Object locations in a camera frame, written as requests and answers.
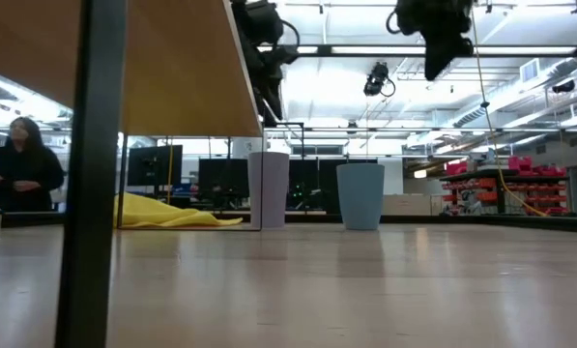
wooden tabletop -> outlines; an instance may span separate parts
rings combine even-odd
[[[0,74],[72,107],[79,0],[0,0]],[[228,0],[130,0],[123,131],[259,136]]]

dark hair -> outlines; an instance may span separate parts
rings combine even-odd
[[[41,137],[41,131],[39,130],[39,126],[35,123],[35,121],[29,119],[28,117],[18,117],[11,122],[11,127],[14,125],[15,122],[21,121],[24,124],[24,128],[26,128],[26,132],[28,132],[28,137],[26,138],[26,143],[24,144],[24,151],[40,151],[45,148],[43,145],[43,138]],[[11,137],[7,137],[7,142],[5,143],[5,147],[12,147],[14,145]]]

yellow fabric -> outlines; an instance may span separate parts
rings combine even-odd
[[[242,218],[216,219],[211,213],[196,209],[179,209],[155,199],[125,193],[123,227],[180,227],[180,226],[231,226]],[[118,214],[118,196],[114,204],[114,223]]]

light blue planter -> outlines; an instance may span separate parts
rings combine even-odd
[[[349,163],[337,166],[339,208],[347,229],[378,229],[383,212],[384,184],[383,165]]]

black equipment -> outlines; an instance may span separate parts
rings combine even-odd
[[[552,92],[558,93],[568,93],[576,89],[576,82],[574,80],[569,80],[566,83],[562,83],[560,85],[552,87]]]
[[[356,122],[356,121],[349,121],[349,122],[348,122],[348,128],[358,128],[358,127],[359,127],[359,126],[357,125],[357,122]],[[357,134],[357,132],[354,131],[354,130],[348,130],[348,131],[346,131],[346,134],[348,134],[348,135],[355,135],[355,134]]]
[[[266,127],[275,127],[273,114],[279,120],[283,119],[279,99],[279,83],[283,78],[280,67],[282,64],[292,64],[299,58],[299,32],[292,24],[282,20],[275,9],[276,4],[270,4],[267,0],[247,4],[245,0],[231,2],[258,112],[263,116]],[[296,45],[277,44],[284,34],[284,25],[295,31]],[[271,44],[271,50],[261,52],[259,46],[262,43]]]
[[[383,87],[385,87],[388,82],[393,86],[393,92],[386,95],[383,93]],[[368,97],[374,97],[380,94],[384,97],[390,98],[395,94],[395,83],[389,79],[389,68],[387,68],[387,63],[376,63],[370,75],[367,76],[363,92]]]
[[[316,192],[318,189],[318,160],[317,159],[290,159],[288,209],[316,209],[319,204]]]
[[[462,33],[471,29],[469,18],[476,0],[398,0],[387,18],[392,34],[421,32],[425,39],[425,78],[432,81],[460,55],[473,54],[473,43]],[[393,15],[399,30],[390,27]]]
[[[247,159],[201,159],[198,162],[198,199],[214,210],[238,210],[249,197]]]
[[[172,174],[170,175],[170,146],[130,149],[128,186],[152,186],[155,197],[160,185],[179,185],[183,166],[183,146],[172,146]]]
[[[200,192],[221,188],[241,197],[249,197],[247,159],[201,159],[198,162],[198,187]]]

